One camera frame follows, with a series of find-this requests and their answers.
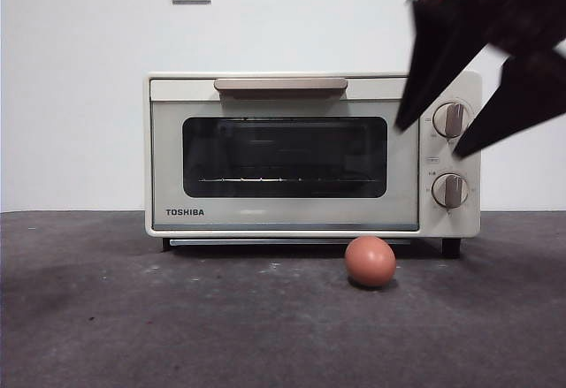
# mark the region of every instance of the oven foot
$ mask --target oven foot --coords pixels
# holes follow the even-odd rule
[[[161,240],[163,241],[162,252],[166,253],[167,251],[172,251],[173,249],[175,249],[175,247],[171,245],[171,238],[162,238]]]
[[[444,258],[460,258],[460,238],[442,239],[442,256]]]

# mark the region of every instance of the toshiba logo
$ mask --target toshiba logo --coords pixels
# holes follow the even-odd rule
[[[203,209],[166,209],[167,216],[204,216]]]

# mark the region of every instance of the white wall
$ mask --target white wall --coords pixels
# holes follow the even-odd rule
[[[3,0],[3,210],[140,209],[148,72],[405,71],[405,1]],[[484,209],[566,209],[565,123],[486,150]]]

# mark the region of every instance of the oven door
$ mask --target oven door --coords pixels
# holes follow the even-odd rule
[[[394,129],[398,100],[231,94],[152,98],[154,230],[418,230],[418,129]]]

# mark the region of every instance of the oven handle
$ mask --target oven handle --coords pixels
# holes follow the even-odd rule
[[[214,88],[233,97],[329,97],[342,95],[348,80],[342,77],[216,79]]]

